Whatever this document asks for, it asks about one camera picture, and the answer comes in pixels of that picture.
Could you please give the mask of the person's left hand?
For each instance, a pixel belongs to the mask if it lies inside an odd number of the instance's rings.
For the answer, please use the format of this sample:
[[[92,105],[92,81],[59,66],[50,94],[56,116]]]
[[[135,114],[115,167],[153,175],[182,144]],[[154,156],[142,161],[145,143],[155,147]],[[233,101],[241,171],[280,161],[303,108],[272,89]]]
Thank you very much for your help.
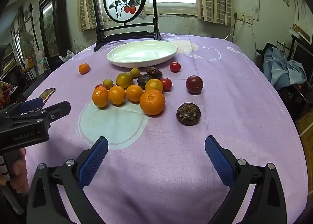
[[[29,187],[25,155],[25,148],[19,149],[19,159],[12,165],[15,177],[10,180],[10,184],[18,193],[26,192]]]

